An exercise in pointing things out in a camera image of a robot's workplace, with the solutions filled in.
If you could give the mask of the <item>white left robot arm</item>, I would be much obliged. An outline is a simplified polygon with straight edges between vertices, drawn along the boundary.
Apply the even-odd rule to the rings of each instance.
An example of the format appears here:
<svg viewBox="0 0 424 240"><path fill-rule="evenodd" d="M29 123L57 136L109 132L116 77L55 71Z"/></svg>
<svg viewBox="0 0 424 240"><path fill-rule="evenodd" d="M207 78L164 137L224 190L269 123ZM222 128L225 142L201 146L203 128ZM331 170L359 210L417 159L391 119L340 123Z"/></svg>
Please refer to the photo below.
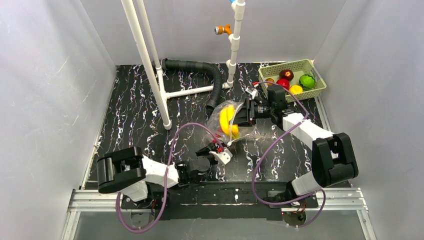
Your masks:
<svg viewBox="0 0 424 240"><path fill-rule="evenodd" d="M212 166L226 165L232 158L227 147L211 143L196 152L196 159L166 165L130 147L105 154L96 161L98 192L122 193L134 202L151 197L149 183L172 188L197 184L206 178Z"/></svg>

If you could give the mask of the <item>red fake fruit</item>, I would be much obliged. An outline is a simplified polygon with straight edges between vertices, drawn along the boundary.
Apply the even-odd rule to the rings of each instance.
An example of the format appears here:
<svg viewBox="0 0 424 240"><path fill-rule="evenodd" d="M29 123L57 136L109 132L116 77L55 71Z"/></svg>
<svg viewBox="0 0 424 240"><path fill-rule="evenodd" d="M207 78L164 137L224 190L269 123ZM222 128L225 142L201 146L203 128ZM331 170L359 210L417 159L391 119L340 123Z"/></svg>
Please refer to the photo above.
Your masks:
<svg viewBox="0 0 424 240"><path fill-rule="evenodd" d="M294 73L290 69L284 69L279 73L280 79L286 79L288 81L292 81L294 78Z"/></svg>

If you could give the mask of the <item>yellow fake banana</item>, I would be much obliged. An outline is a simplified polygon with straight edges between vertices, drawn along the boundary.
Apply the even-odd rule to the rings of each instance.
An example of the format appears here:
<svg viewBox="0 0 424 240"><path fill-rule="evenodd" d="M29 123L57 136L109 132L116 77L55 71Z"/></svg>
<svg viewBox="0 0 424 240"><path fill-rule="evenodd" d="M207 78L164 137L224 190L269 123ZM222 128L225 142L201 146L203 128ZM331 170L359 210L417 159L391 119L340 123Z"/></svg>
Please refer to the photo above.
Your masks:
<svg viewBox="0 0 424 240"><path fill-rule="evenodd" d="M233 104L225 106L219 113L219 124L221 131L228 137L232 137L233 139L238 139L239 135L239 127L238 125L231 124L231 120L236 114L236 109Z"/></svg>

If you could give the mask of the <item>red fake tomato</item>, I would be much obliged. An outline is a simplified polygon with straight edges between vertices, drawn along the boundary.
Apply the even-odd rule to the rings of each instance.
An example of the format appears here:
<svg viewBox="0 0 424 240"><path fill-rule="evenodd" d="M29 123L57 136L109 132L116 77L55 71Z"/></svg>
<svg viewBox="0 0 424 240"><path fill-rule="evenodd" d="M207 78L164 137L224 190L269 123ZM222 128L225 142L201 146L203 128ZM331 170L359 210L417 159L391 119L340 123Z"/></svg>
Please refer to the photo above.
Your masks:
<svg viewBox="0 0 424 240"><path fill-rule="evenodd" d="M283 88L285 88L286 90L290 89L290 81L285 79L285 78L281 78L281 79L277 80L276 83L278 85L282 86Z"/></svg>

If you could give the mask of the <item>light green fake fruit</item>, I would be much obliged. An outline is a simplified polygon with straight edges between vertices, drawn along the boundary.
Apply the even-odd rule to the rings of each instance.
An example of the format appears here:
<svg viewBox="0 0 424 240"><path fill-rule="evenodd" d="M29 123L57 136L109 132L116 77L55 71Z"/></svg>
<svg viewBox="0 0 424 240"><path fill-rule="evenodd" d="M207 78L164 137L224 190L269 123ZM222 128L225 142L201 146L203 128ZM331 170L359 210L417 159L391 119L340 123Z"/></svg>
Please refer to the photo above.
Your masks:
<svg viewBox="0 0 424 240"><path fill-rule="evenodd" d="M298 83L304 90L308 91L316 86L316 79L313 75L304 74L299 78Z"/></svg>

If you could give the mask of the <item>yellow fake lemon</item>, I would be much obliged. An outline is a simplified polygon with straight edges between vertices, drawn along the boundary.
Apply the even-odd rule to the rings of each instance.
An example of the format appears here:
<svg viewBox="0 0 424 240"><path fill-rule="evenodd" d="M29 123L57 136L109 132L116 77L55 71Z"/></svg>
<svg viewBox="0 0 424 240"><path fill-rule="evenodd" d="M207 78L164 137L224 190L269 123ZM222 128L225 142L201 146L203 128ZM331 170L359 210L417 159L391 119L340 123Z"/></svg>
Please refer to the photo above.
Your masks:
<svg viewBox="0 0 424 240"><path fill-rule="evenodd" d="M290 91L292 94L296 95L296 94L300 94L300 93L302 93L304 90L303 90L303 88L302 88L300 85L292 85L292 86L289 88L289 91Z"/></svg>

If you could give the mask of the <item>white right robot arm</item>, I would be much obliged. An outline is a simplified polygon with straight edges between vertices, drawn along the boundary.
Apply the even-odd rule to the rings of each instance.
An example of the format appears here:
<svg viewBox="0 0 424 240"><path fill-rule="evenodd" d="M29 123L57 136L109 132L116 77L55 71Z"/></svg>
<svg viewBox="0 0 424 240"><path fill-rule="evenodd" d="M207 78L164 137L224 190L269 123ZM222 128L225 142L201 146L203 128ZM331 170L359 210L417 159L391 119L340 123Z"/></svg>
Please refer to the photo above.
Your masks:
<svg viewBox="0 0 424 240"><path fill-rule="evenodd" d="M236 108L228 120L229 135L236 135L233 132L235 126L252 127L258 119L271 119L285 135L295 136L312 151L311 170L308 173L290 180L284 192L260 198L259 201L270 205L286 204L358 176L353 145L346 133L333 133L319 127L308 118L308 111L295 112L286 100L288 90L281 85L270 83L266 89L266 99L258 98L255 91L255 87L245 89L251 96Z"/></svg>

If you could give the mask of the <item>clear zip top bag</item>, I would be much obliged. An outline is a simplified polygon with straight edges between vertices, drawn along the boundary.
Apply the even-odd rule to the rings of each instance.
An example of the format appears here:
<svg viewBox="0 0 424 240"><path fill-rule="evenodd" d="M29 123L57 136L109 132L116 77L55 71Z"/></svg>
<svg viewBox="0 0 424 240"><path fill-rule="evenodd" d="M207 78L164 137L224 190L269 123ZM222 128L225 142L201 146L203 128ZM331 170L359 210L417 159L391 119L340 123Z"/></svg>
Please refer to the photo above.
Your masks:
<svg viewBox="0 0 424 240"><path fill-rule="evenodd" d="M236 123L236 115L246 112L245 110L245 102L226 100L213 110L206 127L227 145L248 138L255 132L256 125Z"/></svg>

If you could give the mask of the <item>orange brown fake bread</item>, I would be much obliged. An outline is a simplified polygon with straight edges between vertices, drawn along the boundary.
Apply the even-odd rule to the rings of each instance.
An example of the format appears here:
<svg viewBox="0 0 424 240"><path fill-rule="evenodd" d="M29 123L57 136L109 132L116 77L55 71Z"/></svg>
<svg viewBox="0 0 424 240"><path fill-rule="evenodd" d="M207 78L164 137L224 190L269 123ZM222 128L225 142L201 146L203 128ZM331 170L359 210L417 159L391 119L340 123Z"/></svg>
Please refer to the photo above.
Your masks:
<svg viewBox="0 0 424 240"><path fill-rule="evenodd" d="M275 81L272 78L267 78L265 81L267 82L268 86L272 86L275 83Z"/></svg>

